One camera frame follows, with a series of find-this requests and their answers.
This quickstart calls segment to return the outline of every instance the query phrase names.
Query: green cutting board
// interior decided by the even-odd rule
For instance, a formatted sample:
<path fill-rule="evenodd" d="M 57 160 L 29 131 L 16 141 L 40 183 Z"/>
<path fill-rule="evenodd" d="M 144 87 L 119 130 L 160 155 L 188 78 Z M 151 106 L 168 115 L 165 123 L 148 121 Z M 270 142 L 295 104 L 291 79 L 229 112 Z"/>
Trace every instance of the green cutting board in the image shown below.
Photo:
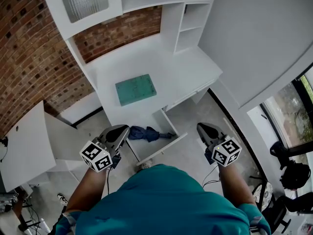
<path fill-rule="evenodd" d="M 134 103 L 157 94 L 149 74 L 116 83 L 115 87 L 121 106 Z"/>

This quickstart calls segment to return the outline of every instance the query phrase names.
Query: sneaker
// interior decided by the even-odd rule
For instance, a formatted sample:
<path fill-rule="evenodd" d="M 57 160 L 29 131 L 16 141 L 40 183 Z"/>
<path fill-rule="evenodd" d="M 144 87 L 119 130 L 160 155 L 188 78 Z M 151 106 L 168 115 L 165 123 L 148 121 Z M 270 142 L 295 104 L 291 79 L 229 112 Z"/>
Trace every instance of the sneaker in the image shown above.
<path fill-rule="evenodd" d="M 65 196 L 63 194 L 61 194 L 61 193 L 58 193 L 57 196 L 58 196 L 58 199 L 60 200 L 61 204 L 63 206 L 67 206 L 67 204 L 68 204 L 67 198 L 65 198 Z"/>
<path fill-rule="evenodd" d="M 143 169 L 148 169 L 148 168 L 150 168 L 150 167 L 152 167 L 153 166 L 153 160 L 152 159 L 149 159 L 147 162 L 145 162 L 145 163 L 143 163 L 143 164 L 141 164 L 141 169 L 143 170 Z"/>

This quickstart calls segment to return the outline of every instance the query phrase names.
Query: brick wall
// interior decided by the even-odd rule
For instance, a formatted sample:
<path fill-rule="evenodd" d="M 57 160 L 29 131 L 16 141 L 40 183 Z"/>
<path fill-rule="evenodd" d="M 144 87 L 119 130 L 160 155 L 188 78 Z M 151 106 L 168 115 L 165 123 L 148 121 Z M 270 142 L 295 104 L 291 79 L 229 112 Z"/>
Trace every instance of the brick wall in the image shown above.
<path fill-rule="evenodd" d="M 136 40 L 160 33 L 162 6 L 125 13 L 74 36 L 86 63 Z"/>
<path fill-rule="evenodd" d="M 90 62 L 159 33 L 161 7 L 124 14 L 74 37 Z M 38 102 L 56 116 L 93 88 L 78 67 L 45 0 L 0 0 L 0 137 Z"/>

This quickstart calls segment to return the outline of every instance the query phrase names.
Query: black backpack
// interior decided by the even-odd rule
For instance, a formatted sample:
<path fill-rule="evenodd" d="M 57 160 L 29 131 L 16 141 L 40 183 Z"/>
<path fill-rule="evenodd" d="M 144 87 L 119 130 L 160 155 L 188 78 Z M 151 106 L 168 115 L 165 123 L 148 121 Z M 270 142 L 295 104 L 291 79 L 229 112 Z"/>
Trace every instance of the black backpack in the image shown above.
<path fill-rule="evenodd" d="M 284 188 L 298 189 L 305 185 L 310 175 L 311 170 L 307 164 L 290 160 L 280 181 Z"/>

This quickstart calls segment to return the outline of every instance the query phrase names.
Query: gray floor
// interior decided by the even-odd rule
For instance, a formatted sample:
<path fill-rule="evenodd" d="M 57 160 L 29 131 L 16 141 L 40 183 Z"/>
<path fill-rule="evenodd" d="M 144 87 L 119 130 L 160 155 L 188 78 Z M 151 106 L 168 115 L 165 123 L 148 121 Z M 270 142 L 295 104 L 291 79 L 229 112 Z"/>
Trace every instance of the gray floor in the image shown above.
<path fill-rule="evenodd" d="M 210 165 L 206 161 L 203 149 L 197 142 L 199 138 L 196 131 L 197 123 L 209 122 L 218 125 L 225 133 L 237 139 L 238 134 L 234 133 L 234 129 L 228 122 L 226 116 L 208 93 L 206 93 L 198 105 L 188 99 L 166 114 L 180 133 L 187 132 L 188 135 L 168 148 L 164 155 L 157 155 L 154 158 L 155 164 L 176 166 L 186 171 L 191 177 L 202 184 L 205 176 L 212 171 L 216 165 Z M 102 111 L 77 127 L 79 131 L 90 134 L 90 139 L 92 139 L 109 125 L 110 123 L 105 113 Z M 253 189 L 259 182 L 249 180 L 249 176 L 258 176 L 259 172 L 245 145 L 240 139 L 239 142 L 243 150 L 236 162 L 236 166 L 250 188 Z M 110 192 L 116 191 L 125 181 L 135 174 L 135 164 L 137 160 L 131 150 L 127 146 L 124 146 L 121 155 L 121 162 L 109 176 Z M 62 206 L 56 194 L 61 192 L 67 198 L 70 198 L 87 168 L 87 165 L 81 164 L 71 171 L 72 174 L 70 172 L 49 172 L 48 177 L 50 182 L 34 189 L 34 193 L 32 194 L 34 209 L 37 211 L 39 217 L 42 217 L 46 221 L 49 228 L 52 228 L 62 210 Z M 205 181 L 207 182 L 212 179 L 218 180 L 219 176 L 217 170 L 218 168 L 214 170 Z M 220 183 L 209 184 L 205 187 L 205 190 L 222 194 Z M 106 187 L 103 192 L 103 196 L 105 195 L 107 195 Z M 46 234 L 43 230 L 39 231 L 42 235 Z"/>

